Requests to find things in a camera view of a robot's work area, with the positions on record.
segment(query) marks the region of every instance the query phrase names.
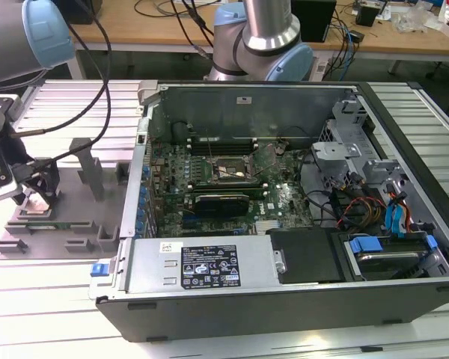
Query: power supply label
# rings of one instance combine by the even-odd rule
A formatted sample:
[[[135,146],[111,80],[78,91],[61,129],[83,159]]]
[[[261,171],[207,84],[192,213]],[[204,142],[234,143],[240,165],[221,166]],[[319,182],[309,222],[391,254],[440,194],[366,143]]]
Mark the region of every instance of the power supply label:
[[[181,286],[208,289],[241,286],[235,245],[181,248]]]

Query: white sticker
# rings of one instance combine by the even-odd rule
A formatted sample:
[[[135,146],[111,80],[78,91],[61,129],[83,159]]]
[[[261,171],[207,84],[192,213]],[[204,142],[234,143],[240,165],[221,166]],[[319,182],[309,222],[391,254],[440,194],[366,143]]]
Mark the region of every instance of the white sticker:
[[[159,252],[160,253],[180,253],[183,242],[160,242]]]
[[[236,104],[237,105],[250,105],[252,102],[252,97],[237,97]]]

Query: motherboard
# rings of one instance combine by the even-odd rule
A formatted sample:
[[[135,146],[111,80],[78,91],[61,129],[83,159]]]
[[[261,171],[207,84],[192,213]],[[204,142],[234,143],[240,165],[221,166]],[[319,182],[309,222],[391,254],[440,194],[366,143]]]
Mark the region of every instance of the motherboard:
[[[151,151],[158,237],[265,234],[313,224],[296,179],[301,150],[250,140],[153,142]]]

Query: wooden table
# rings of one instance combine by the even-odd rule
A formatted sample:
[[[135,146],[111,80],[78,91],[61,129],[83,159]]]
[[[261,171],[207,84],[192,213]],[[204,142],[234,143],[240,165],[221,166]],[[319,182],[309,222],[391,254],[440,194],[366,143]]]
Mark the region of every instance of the wooden table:
[[[350,0],[337,0],[337,11],[340,18],[349,29],[365,35],[356,55],[358,58],[408,60],[408,61],[449,61],[449,38],[443,33],[428,29],[426,34],[399,34],[392,27],[391,22],[375,21],[373,27],[368,28],[355,24],[355,17],[342,11],[343,6]],[[176,17],[151,18],[136,13],[133,5],[136,0],[103,0],[100,11],[100,22],[107,31],[114,51],[127,52],[195,52],[188,44],[181,31]],[[144,0],[138,9],[141,12],[160,15],[153,7],[152,0]],[[172,10],[171,5],[164,6]],[[210,5],[199,10],[208,27],[212,28],[216,6]],[[191,19],[183,18],[183,24],[191,40],[211,52],[202,33]],[[90,49],[105,50],[103,36],[95,25],[75,25],[82,39]],[[302,24],[302,31],[306,31],[306,24]],[[324,43],[309,43],[314,50],[315,62],[310,80],[320,81],[329,60],[336,55],[341,46],[341,37],[336,29],[329,31]],[[84,72],[79,57],[69,63],[70,72],[74,79],[83,79]]]

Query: table leg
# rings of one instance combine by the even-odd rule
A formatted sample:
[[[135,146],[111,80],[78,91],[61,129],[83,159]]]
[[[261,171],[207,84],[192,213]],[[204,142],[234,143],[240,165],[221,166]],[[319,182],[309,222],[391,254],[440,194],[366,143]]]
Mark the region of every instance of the table leg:
[[[126,52],[126,78],[132,79],[133,72],[135,71],[135,57],[133,51]]]
[[[309,75],[309,81],[321,82],[329,61],[332,59],[332,52],[314,52],[314,62]]]
[[[75,52],[75,57],[68,61],[67,65],[73,80],[84,80],[87,78],[78,52]]]
[[[397,68],[401,64],[401,60],[394,60],[392,61],[391,66],[388,68],[388,73],[391,75],[396,75]]]

